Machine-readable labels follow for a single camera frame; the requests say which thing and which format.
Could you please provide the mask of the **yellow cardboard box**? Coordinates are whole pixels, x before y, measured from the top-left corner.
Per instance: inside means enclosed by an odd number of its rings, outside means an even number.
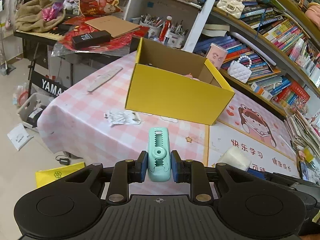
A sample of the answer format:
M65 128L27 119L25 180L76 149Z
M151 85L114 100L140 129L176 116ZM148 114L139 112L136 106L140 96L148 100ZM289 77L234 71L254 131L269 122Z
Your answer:
M234 94L207 58L141 38L125 108L212 125Z

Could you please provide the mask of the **white quilted pearl handbag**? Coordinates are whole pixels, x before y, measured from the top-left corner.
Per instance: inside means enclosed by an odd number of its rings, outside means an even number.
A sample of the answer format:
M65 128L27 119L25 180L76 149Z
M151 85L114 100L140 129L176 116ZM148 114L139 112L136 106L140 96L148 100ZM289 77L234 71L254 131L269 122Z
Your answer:
M240 61L242 59L248 59L249 64L248 66L244 66ZM249 80L252 71L251 71L251 65L252 65L252 60L249 56L247 55L243 55L240 56L238 58L237 61L232 61L228 70L227 70L227 74L235 79L237 79L238 81L240 81L241 83L247 83L247 81Z

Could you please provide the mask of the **keyboard stand with Yamaha label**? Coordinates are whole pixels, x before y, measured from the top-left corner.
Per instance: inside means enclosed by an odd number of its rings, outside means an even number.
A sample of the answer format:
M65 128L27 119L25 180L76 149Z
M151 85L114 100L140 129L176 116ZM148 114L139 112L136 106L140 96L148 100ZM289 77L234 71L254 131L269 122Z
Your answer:
M36 44L33 59L30 62L29 68L29 88L28 93L31 96L31 87L32 84L40 87L42 90L48 92L51 96L57 97L62 94L67 87L62 84L52 80L35 70L37 58L40 56L38 53L39 47L51 46L53 47L56 42L59 42L63 39L66 30L62 31L58 27L54 27L54 30L50 30L46 33L35 33L35 32L26 32L26 31L14 31L14 36L20 37L24 40L33 41Z

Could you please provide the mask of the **beige pearl handbag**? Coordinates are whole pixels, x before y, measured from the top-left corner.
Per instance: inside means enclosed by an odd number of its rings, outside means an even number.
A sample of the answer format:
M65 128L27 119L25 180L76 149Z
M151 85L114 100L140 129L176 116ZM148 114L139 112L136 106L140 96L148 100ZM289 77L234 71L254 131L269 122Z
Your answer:
M243 0L219 0L216 7L237 19L240 19L245 8Z

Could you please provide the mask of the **yellow paper bag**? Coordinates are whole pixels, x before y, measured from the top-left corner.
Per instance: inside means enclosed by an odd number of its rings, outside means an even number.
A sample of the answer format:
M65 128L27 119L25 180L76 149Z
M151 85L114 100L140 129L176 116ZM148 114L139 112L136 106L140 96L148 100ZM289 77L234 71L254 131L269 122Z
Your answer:
M37 171L35 173L36 188L52 183L84 167L85 167L85 163L80 162L80 163L76 163L69 166L52 168L44 171Z

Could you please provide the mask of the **white foam block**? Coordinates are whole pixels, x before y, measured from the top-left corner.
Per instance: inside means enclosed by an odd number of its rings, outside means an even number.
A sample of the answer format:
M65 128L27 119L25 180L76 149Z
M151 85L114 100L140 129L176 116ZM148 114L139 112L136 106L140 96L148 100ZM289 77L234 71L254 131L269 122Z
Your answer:
M232 146L221 155L217 163L225 163L240 170L247 171L252 162L242 150L236 146Z

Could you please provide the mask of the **sticker sheet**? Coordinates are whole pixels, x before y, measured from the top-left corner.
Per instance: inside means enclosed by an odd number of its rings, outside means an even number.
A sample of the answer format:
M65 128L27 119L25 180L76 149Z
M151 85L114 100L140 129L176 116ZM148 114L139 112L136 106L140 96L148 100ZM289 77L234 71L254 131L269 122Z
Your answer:
M104 113L104 118L108 121L109 126L116 125L139 125L141 124L141 119L137 112L130 110L119 111L112 110Z

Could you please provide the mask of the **brown cardboard sheet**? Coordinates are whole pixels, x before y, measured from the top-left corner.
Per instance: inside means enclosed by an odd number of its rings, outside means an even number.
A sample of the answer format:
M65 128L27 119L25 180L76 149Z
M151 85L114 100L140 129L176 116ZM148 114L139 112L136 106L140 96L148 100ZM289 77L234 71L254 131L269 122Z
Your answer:
M107 31L112 38L138 30L140 25L122 20L115 16L103 16L85 22L87 25L98 29L99 31Z

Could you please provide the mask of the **pink plush chick toy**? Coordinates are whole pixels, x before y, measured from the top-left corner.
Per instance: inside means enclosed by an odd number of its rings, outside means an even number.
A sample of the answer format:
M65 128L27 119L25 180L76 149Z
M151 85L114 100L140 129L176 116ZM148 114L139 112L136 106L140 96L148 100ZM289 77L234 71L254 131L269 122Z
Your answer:
M188 78L190 78L190 79L192 79L192 80L197 80L197 81L199 81L199 79L197 79L197 78L193 77L191 73L190 73L190 74L185 75L185 77L188 77Z

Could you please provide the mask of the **brown plush blanket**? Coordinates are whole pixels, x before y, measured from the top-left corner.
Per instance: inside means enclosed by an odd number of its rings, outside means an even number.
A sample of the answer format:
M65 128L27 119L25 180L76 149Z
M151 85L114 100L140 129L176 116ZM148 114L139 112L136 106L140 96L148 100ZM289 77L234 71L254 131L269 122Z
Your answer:
M24 3L15 15L15 29L18 31L45 33L62 23L66 12L64 8L58 10L52 20L45 20L43 11L51 9L53 0L31 0Z

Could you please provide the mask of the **white ruler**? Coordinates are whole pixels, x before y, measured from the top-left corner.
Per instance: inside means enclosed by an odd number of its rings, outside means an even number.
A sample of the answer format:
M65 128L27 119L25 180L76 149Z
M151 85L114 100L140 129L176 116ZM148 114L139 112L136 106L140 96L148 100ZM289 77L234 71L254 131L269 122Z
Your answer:
M98 76L88 87L87 91L89 93L95 91L100 86L105 84L107 81L111 80L114 76L116 76L123 68L122 67L111 67L107 70L107 72L103 75Z

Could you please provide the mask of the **pen holder cup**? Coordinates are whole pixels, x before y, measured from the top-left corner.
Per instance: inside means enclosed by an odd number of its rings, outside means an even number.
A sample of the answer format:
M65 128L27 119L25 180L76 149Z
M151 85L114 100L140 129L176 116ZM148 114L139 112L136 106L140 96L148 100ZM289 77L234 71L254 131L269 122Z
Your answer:
M183 27L183 21L175 24L171 23L169 24L163 43L167 47L181 49L187 33L188 29Z

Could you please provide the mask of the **white storage basket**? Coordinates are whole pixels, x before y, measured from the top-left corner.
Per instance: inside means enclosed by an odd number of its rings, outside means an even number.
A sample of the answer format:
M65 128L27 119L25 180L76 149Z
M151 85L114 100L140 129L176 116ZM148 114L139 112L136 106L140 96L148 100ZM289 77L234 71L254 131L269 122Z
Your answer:
M17 111L25 128L38 132L37 122L43 111L54 100L52 96L34 93Z

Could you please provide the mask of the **pink cylindrical container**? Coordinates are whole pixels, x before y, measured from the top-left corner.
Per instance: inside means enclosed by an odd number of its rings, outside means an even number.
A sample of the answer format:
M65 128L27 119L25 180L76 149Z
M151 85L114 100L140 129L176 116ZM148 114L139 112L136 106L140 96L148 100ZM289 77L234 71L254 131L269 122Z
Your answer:
M216 67L218 70L221 68L228 51L221 46L212 43L206 53L206 58Z

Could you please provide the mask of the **mint green correction tape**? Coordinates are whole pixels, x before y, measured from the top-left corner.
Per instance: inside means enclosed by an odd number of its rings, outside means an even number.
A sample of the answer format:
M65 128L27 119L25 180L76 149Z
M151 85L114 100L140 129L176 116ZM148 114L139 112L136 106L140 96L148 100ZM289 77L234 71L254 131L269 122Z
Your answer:
M171 159L169 131L165 127L149 130L148 176L153 182L166 182L170 179Z

